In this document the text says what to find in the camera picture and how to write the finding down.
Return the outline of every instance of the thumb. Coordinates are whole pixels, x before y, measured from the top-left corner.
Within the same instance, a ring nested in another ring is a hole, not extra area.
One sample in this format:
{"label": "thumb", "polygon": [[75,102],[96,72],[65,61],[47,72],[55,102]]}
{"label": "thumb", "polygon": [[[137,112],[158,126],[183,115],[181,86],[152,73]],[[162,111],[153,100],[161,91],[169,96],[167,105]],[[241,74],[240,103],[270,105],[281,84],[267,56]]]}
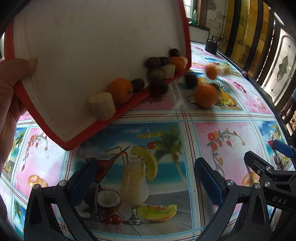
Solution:
{"label": "thumb", "polygon": [[23,77],[31,75],[38,65],[36,58],[25,59],[12,59],[0,65],[0,82],[7,83],[13,87],[17,81]]}

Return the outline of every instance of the tray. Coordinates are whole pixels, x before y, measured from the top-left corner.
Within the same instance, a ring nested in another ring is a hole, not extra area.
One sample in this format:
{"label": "tray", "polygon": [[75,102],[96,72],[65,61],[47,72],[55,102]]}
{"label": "tray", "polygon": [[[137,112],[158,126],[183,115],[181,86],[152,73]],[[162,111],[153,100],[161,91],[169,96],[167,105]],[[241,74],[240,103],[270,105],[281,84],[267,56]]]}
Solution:
{"label": "tray", "polygon": [[44,132],[72,149],[150,95],[145,88],[100,122],[87,100],[122,77],[143,78],[145,59],[178,48],[191,66],[182,0],[31,1],[5,32],[5,59],[38,58],[15,92]]}

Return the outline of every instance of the coconut half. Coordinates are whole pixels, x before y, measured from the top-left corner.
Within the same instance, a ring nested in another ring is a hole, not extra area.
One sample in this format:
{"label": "coconut half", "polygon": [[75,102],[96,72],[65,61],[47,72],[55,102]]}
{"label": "coconut half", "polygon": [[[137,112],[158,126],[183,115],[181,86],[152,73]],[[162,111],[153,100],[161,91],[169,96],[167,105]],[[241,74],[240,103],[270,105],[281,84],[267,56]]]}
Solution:
{"label": "coconut half", "polygon": [[121,195],[114,190],[102,190],[98,192],[98,208],[106,213],[116,212],[122,202]]}

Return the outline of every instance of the window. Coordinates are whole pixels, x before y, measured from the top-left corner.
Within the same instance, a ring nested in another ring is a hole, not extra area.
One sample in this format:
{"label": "window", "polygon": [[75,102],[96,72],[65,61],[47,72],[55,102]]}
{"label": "window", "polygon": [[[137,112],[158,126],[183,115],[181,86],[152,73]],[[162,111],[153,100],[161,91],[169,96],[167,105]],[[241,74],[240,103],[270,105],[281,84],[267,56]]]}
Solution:
{"label": "window", "polygon": [[192,13],[196,8],[196,0],[183,0],[187,18],[192,18]]}

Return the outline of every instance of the green bottle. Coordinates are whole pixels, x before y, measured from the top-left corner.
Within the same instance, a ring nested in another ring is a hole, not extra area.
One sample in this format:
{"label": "green bottle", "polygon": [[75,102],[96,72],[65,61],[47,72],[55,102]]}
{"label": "green bottle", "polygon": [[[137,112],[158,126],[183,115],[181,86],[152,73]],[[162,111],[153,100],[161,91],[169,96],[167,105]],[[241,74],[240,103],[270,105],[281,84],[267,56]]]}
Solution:
{"label": "green bottle", "polygon": [[196,25],[196,10],[194,10],[192,15],[192,24]]}

